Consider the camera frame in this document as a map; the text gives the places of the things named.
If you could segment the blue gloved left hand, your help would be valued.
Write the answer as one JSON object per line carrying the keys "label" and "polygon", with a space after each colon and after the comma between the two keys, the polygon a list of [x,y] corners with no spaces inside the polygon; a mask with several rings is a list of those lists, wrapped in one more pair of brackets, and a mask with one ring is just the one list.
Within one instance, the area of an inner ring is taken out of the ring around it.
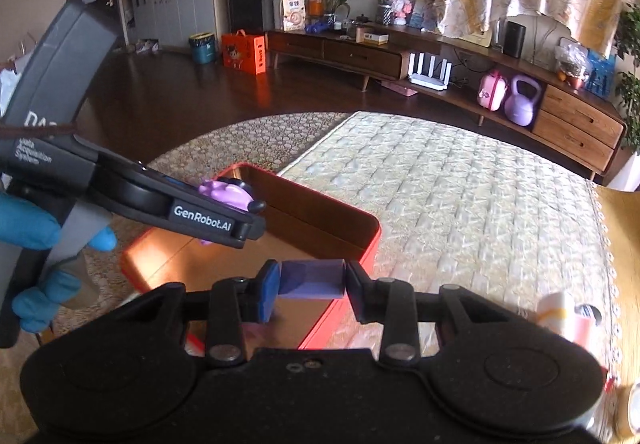
{"label": "blue gloved left hand", "polygon": [[3,194],[46,213],[60,228],[56,242],[43,249],[17,244],[1,244],[1,346],[9,349],[17,342],[21,322],[12,302],[23,291],[37,287],[50,271],[67,265],[84,269],[80,253],[112,221],[102,207],[60,194],[47,194],[30,187],[16,187]]}

